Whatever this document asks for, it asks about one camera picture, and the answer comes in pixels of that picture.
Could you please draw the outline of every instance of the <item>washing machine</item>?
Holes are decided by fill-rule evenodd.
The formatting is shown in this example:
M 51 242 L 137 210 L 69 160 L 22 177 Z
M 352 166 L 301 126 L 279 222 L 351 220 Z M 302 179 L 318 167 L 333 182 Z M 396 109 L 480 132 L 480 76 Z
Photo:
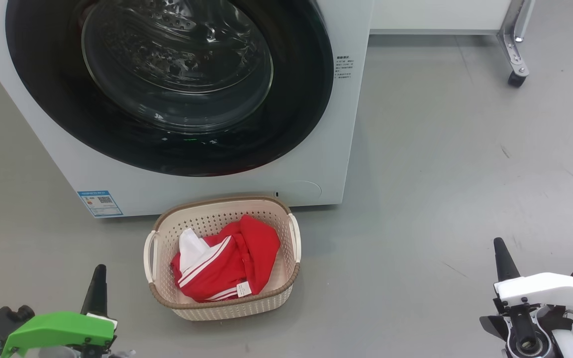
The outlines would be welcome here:
M 373 0 L 0 0 L 0 82 L 94 217 L 344 193 Z

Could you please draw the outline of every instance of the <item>red clothing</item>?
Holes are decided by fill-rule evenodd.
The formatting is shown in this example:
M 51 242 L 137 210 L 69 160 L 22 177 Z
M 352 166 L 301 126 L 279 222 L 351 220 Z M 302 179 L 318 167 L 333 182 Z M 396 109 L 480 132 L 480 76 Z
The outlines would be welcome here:
M 210 249 L 185 272 L 180 272 L 182 252 L 172 262 L 176 284 L 197 302 L 237 298 L 236 286 L 248 281 L 252 294 L 266 286 L 280 239 L 275 229 L 248 215 L 203 240 Z

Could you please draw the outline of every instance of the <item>white stripe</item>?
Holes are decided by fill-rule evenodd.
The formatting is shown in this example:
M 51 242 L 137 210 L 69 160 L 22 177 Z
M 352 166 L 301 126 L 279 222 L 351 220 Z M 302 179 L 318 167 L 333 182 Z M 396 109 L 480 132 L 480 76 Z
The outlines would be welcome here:
M 189 267 L 188 269 L 186 269 L 185 272 L 191 272 L 191 273 L 193 273 L 193 270 L 194 270 L 195 268 L 199 267 L 200 265 L 202 265 L 205 261 L 207 261 L 207 259 L 212 259 L 212 258 L 215 259 L 215 258 L 217 258 L 217 257 L 220 255 L 220 253 L 218 253 L 218 250 L 220 250 L 220 249 L 223 247 L 223 246 L 220 246 L 220 245 L 223 245 L 224 243 L 225 243 L 225 242 L 221 242 L 221 243 L 219 243 L 218 245 L 216 245 L 216 246 L 214 246 L 214 247 L 211 247 L 211 250 L 210 250 L 210 251 L 205 252 L 205 254 L 203 254 L 203 255 L 200 257 L 200 258 L 202 259 L 202 261 L 193 264 L 191 267 Z M 184 280 L 184 279 L 187 277 L 186 274 L 181 274 L 181 275 L 182 275 L 182 276 L 178 279 L 178 283 L 179 283 L 179 284 L 180 284 L 180 281 Z
M 220 247 L 218 248 L 216 253 L 213 254 L 213 256 L 209 257 L 205 255 L 209 258 L 207 261 L 204 261 L 203 263 L 197 263 L 195 265 L 195 267 L 198 267 L 197 269 L 194 269 L 188 276 L 181 278 L 181 281 L 179 282 L 179 288 L 183 288 L 187 283 L 189 283 L 192 279 L 194 279 L 197 274 L 199 274 L 202 270 L 208 267 L 210 263 L 214 262 L 218 258 L 218 256 L 220 256 L 220 254 L 222 254 L 222 252 L 225 250 L 225 247 L 227 247 L 227 244 L 229 244 L 230 239 L 231 236 L 227 236 L 225 241 L 221 243 Z
M 237 291 L 236 291 L 236 292 L 232 292 L 232 293 L 230 293 L 230 294 L 226 294 L 226 295 L 224 295 L 223 297 L 217 297 L 217 298 L 215 298 L 215 299 L 206 299 L 205 301 L 220 301 L 221 299 L 229 298 L 229 297 L 232 297 L 232 296 L 235 296 L 235 295 L 238 295 L 238 292 L 237 292 Z
M 236 293 L 237 293 L 237 292 L 238 292 L 238 289 L 237 289 L 236 287 L 233 287 L 233 288 L 230 288 L 229 290 L 224 290 L 224 291 L 222 291 L 222 292 L 220 292 L 220 293 L 217 293 L 217 294 L 215 294 L 215 295 L 212 295 L 212 297 L 206 298 L 206 300 L 207 300 L 207 301 L 211 301 L 212 299 L 217 299 L 217 298 L 220 297 L 221 295 L 230 294 L 230 293 L 232 293 L 232 292 L 236 292 Z

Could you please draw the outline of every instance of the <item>laundry basket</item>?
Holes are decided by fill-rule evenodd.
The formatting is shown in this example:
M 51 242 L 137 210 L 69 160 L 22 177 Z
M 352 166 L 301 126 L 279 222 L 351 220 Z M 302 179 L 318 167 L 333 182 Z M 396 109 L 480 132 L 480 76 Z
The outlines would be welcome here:
M 230 222 L 250 215 L 272 226 L 280 250 L 264 290 L 229 301 L 196 303 L 175 286 L 170 262 L 178 253 L 180 233 L 193 229 L 199 237 L 220 233 Z M 291 211 L 272 197 L 239 197 L 177 206 L 161 215 L 145 241 L 143 265 L 155 299 L 187 320 L 222 320 L 275 310 L 287 301 L 300 271 L 300 229 Z

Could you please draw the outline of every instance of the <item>clothing tag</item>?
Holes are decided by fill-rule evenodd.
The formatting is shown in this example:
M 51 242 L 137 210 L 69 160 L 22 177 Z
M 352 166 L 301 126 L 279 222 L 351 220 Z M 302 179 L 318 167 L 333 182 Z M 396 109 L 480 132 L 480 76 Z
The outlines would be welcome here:
M 249 286 L 248 281 L 239 283 L 236 288 L 238 290 L 238 297 L 245 297 L 246 295 L 251 294 L 251 287 Z

